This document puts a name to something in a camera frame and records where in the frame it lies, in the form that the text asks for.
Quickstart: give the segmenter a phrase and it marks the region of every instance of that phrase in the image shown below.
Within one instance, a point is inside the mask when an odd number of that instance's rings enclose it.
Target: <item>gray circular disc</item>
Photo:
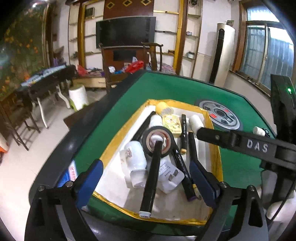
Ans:
[[[241,126],[238,117],[225,106],[210,100],[199,103],[199,107],[208,111],[211,120],[218,127],[227,130],[238,130]]]

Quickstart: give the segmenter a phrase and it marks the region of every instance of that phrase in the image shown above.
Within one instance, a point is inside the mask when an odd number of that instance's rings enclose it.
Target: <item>diamond decoration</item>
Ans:
[[[125,1],[123,1],[122,4],[127,7],[127,6],[131,5],[132,3],[133,2],[131,0],[125,0]]]
[[[147,6],[149,3],[151,3],[151,0],[142,0],[141,3],[145,6]]]
[[[113,2],[109,2],[107,5],[106,5],[106,7],[107,8],[109,8],[109,9],[111,9],[111,8],[113,8],[114,7],[114,3]]]

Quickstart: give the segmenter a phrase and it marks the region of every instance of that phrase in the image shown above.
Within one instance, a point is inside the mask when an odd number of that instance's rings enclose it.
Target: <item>window pane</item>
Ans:
[[[244,58],[240,71],[257,80],[264,55],[265,27],[247,26],[246,38]]]
[[[265,6],[249,7],[247,9],[247,19],[248,21],[257,20],[279,22],[275,15]]]
[[[269,28],[268,52],[261,83],[270,87],[270,74],[286,75],[291,78],[294,63],[294,45],[287,31]]]

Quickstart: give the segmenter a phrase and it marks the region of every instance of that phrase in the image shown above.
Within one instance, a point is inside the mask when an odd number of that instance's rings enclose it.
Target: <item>floor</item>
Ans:
[[[106,91],[88,91],[90,102],[100,100]],[[10,143],[9,151],[4,155],[0,165],[0,217],[16,241],[24,240],[25,226],[30,209],[28,193],[39,170],[67,134],[68,128],[63,119],[74,111],[67,109],[64,101],[59,99],[56,105],[46,99],[42,102],[45,118],[49,126],[44,127],[39,107],[33,116],[37,120],[41,133],[28,131],[23,125],[18,133],[24,139],[29,151],[18,146],[14,140]]]

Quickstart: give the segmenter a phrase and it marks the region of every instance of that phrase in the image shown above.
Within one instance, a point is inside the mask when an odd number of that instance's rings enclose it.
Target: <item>flat screen tv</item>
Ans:
[[[96,47],[141,46],[154,42],[156,17],[131,16],[109,18],[96,23]]]

